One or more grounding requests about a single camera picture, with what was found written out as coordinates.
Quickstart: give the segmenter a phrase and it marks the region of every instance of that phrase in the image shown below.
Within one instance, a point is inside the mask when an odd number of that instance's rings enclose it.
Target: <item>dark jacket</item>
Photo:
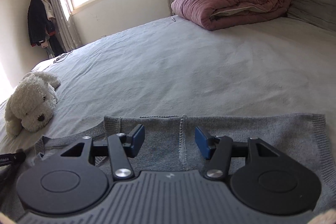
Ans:
[[[45,41],[46,30],[49,34],[54,34],[55,26],[48,20],[43,2],[41,0],[31,0],[28,9],[28,33],[32,46]]]

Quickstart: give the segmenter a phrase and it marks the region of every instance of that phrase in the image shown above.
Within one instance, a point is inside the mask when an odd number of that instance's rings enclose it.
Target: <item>bed sheet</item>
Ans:
[[[174,18],[104,37],[50,65],[46,71],[62,81],[54,117],[12,140],[2,103],[0,153],[30,147],[41,135],[81,132],[104,115],[325,113],[336,143],[335,32],[288,18],[207,31]]]

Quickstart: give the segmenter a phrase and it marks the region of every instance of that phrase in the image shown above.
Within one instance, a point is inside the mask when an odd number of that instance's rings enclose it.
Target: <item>silver bolt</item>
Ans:
[[[117,169],[117,171],[114,172],[114,174],[117,177],[125,178],[125,177],[128,177],[130,174],[132,174],[132,171],[127,168],[120,168],[120,169]]]
[[[207,172],[207,176],[210,178],[219,178],[223,175],[223,171],[222,170],[218,170],[218,169],[211,169]]]

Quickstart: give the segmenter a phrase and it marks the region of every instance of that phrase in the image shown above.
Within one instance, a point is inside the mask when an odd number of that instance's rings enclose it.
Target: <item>white wall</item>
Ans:
[[[95,0],[72,18],[83,44],[170,15],[167,0]]]
[[[29,3],[30,0],[0,0],[0,85],[8,81],[15,87],[36,64],[47,59],[45,50],[31,47],[29,42]]]

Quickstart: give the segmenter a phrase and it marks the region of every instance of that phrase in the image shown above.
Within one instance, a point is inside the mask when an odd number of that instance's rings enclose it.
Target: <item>white plush toy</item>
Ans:
[[[59,78],[49,72],[26,74],[9,97],[6,110],[6,131],[11,137],[19,135],[22,127],[36,132],[53,116],[58,97],[55,89]]]

